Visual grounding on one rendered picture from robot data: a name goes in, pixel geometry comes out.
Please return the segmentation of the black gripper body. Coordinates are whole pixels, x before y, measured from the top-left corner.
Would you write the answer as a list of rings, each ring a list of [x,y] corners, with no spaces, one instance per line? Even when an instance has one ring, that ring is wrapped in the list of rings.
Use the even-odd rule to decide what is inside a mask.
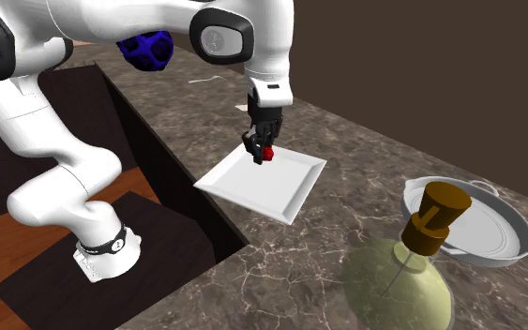
[[[258,105],[258,92],[252,96],[248,94],[248,114],[251,119],[249,131],[246,136],[250,137],[256,134],[259,137],[264,136],[264,129],[271,129],[271,137],[277,138],[283,121],[281,107],[262,108]]]

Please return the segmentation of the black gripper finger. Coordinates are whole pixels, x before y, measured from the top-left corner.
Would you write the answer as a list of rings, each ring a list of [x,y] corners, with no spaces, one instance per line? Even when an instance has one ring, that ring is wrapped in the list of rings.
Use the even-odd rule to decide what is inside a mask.
[[[242,141],[247,152],[252,155],[253,162],[263,164],[263,148],[273,145],[275,126],[273,124],[252,124],[242,135]]]

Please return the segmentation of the white square plate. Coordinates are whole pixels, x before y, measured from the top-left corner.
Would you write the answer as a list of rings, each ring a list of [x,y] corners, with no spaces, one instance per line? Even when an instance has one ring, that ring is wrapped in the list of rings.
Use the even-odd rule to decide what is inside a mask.
[[[272,160],[258,165],[239,144],[194,186],[291,225],[326,161],[278,146],[273,151]]]

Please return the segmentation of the blue perforated ball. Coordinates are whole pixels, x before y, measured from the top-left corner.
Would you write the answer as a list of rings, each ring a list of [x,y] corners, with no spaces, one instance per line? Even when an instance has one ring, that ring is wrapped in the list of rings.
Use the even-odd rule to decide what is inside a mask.
[[[166,30],[130,37],[116,46],[124,59],[140,71],[162,71],[173,56],[173,39]]]

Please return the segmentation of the green bottle with brown pump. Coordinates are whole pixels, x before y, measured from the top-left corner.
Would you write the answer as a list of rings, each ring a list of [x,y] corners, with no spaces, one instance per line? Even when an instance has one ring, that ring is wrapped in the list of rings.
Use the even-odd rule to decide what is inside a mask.
[[[368,330],[449,330],[453,297],[430,258],[450,234],[450,225],[472,205],[452,184],[426,184],[419,208],[400,239],[371,238],[343,262],[348,305]]]

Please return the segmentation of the dark robot stand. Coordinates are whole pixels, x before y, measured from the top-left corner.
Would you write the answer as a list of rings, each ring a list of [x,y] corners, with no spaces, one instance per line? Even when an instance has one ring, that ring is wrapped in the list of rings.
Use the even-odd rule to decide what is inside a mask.
[[[142,238],[141,257],[125,274],[90,282],[69,234],[0,282],[0,299],[31,330],[115,330],[214,265],[195,220],[133,192],[113,208]]]

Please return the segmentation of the grey round pan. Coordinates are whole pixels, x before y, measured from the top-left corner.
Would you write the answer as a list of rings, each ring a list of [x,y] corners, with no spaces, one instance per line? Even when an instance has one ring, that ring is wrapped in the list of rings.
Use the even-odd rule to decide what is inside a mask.
[[[458,261],[485,267],[503,267],[528,256],[528,221],[483,181],[423,176],[405,182],[402,214],[417,212],[429,182],[441,181],[464,190],[472,206],[450,225],[440,251]]]

